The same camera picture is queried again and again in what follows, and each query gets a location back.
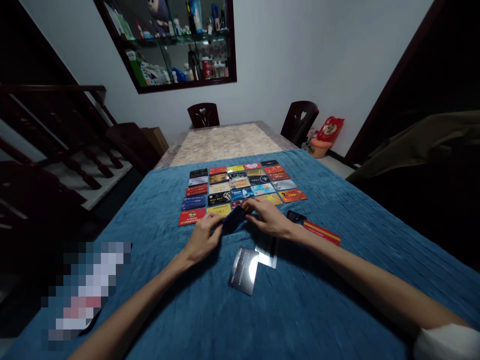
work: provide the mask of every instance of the marble tabletop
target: marble tabletop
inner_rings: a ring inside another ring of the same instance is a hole
[[[263,121],[182,132],[155,169],[298,149]]]

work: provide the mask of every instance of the white sleeve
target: white sleeve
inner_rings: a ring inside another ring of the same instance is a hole
[[[480,360],[480,332],[455,324],[421,329],[413,356],[415,360]]]

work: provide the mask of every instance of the handrail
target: handrail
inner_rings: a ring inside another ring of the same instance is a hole
[[[105,92],[103,85],[0,85],[0,95],[34,92]]]

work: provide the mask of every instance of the table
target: table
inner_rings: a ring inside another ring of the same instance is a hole
[[[298,149],[263,121],[182,132],[155,169]]]
[[[131,274],[98,315],[97,329],[161,271],[187,242],[178,227],[189,173],[276,159],[308,200],[279,206],[342,237],[342,247],[416,286],[480,329],[480,275],[405,225],[305,151],[287,150],[151,171],[97,241],[131,241]],[[282,241],[277,268],[258,265],[253,296],[228,286],[239,246],[265,236],[250,223],[223,236],[214,252],[167,292],[127,359],[408,359],[413,340],[308,250]],[[42,308],[5,359],[64,359],[39,351]]]

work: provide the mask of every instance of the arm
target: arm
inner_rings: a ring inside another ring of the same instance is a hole
[[[385,316],[410,334],[416,336],[421,328],[428,330],[448,324],[470,327],[457,314],[395,275],[289,221],[268,200],[249,199],[245,209],[260,214],[260,219],[249,214],[247,220],[261,231],[312,250]]]
[[[217,246],[223,225],[217,226],[212,235],[211,229],[222,219],[218,214],[208,213],[197,222],[185,248],[115,311],[69,359],[121,359],[170,285]]]

